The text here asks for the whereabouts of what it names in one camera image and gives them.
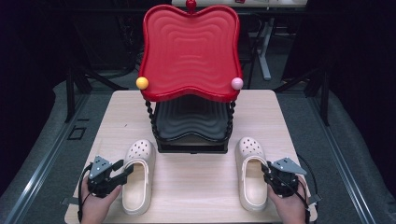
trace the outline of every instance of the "hand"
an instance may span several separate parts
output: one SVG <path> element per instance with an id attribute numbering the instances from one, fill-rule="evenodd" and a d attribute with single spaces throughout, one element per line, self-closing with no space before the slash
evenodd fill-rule
<path id="1" fill-rule="evenodd" d="M 88 190 L 88 177 L 85 176 L 82 180 L 81 186 L 81 198 L 82 201 L 85 198 L 85 203 L 82 206 L 82 224 L 96 224 L 102 223 L 107 216 L 110 205 L 116 200 L 121 192 L 121 186 L 116 186 L 113 191 L 105 198 L 98 198 L 93 195 L 89 195 Z"/>
<path id="2" fill-rule="evenodd" d="M 298 178 L 301 183 L 303 183 L 303 185 L 301 183 L 298 185 L 297 192 L 302 197 L 304 197 L 304 189 L 306 189 L 306 183 L 299 176 Z M 286 198 L 280 198 L 274 193 L 271 185 L 268 185 L 268 196 L 274 202 L 276 211 L 284 224 L 305 223 L 305 206 L 296 194 L 293 194 Z"/>

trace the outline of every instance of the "gray carpet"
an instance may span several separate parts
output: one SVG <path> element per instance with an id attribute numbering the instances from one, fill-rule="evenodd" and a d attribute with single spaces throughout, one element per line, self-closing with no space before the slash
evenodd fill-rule
<path id="1" fill-rule="evenodd" d="M 267 59 L 273 80 L 268 82 L 262 79 L 260 69 L 255 68 L 252 89 L 273 89 L 281 85 L 283 65 L 287 59 L 290 40 L 273 38 L 267 52 Z M 112 79 L 123 86 L 134 87 L 136 72 Z M 60 153 L 45 176 L 45 181 L 34 195 L 31 204 L 26 205 L 25 213 L 21 213 L 18 220 L 22 223 L 64 223 L 64 214 L 67 209 L 60 204 L 63 198 L 72 196 L 79 174 L 100 122 L 106 111 L 111 97 L 111 90 L 101 83 L 92 80 L 94 91 L 89 96 L 79 95 L 79 99 L 86 101 L 80 107 L 75 119 L 68 127 L 66 138 L 59 144 Z M 285 93 L 277 95 L 279 104 L 290 130 L 293 144 L 305 160 L 312 167 L 318 182 L 318 193 L 323 197 L 318 208 L 318 223 L 361 223 L 355 205 L 350 199 L 346 185 L 337 170 L 329 140 L 320 126 L 317 111 L 312 107 L 312 99 L 305 98 L 302 86 L 297 86 Z M 5 223 L 8 214 L 23 193 L 35 169 L 42 159 L 57 142 L 58 133 L 64 130 L 66 124 L 64 83 L 55 88 L 57 102 L 51 113 L 48 123 L 37 140 L 31 154 L 22 166 L 20 172 L 10 187 L 0 199 L 0 223 Z M 396 223 L 390 218 L 389 209 L 394 199 L 388 195 L 380 174 L 375 168 L 366 145 L 359 131 L 348 117 L 338 99 L 331 94 L 329 104 L 329 121 L 331 130 L 339 147 L 348 162 L 348 167 L 361 188 L 362 195 L 373 214 L 376 223 Z M 67 140 L 73 127 L 84 129 L 85 133 L 80 140 Z M 314 190 L 312 177 L 308 174 L 307 182 L 311 191 Z"/>

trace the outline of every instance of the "person's left hand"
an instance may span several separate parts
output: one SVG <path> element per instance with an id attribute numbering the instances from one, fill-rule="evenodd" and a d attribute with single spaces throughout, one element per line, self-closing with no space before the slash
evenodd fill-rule
<path id="1" fill-rule="evenodd" d="M 88 177 L 85 176 L 82 180 L 81 186 L 81 198 L 85 203 L 82 206 L 82 224 L 96 224 L 102 223 L 107 216 L 110 205 L 116 200 L 121 192 L 121 185 L 116 186 L 113 191 L 105 198 L 98 198 L 93 195 L 89 195 L 88 190 Z"/>

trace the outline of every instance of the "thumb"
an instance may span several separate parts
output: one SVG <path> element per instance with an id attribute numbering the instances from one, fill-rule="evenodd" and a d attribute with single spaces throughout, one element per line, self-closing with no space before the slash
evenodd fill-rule
<path id="1" fill-rule="evenodd" d="M 109 203 L 113 203 L 116 198 L 119 196 L 121 192 L 121 185 L 116 186 L 113 191 L 111 191 L 111 193 L 109 195 L 107 195 L 105 197 L 105 199 L 109 202 Z"/>

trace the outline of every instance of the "beige shoe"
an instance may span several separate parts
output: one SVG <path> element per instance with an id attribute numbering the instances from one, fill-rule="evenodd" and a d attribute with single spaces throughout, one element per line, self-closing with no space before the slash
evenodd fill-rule
<path id="1" fill-rule="evenodd" d="M 235 161 L 238 173 L 239 200 L 248 211 L 261 211 L 267 202 L 267 183 L 262 172 L 265 165 L 264 150 L 251 137 L 239 140 L 235 149 Z"/>
<path id="2" fill-rule="evenodd" d="M 129 215 L 141 215 L 149 209 L 155 155 L 154 145 L 146 139 L 136 141 L 126 154 L 124 169 L 134 166 L 127 183 L 122 186 L 122 206 Z"/>

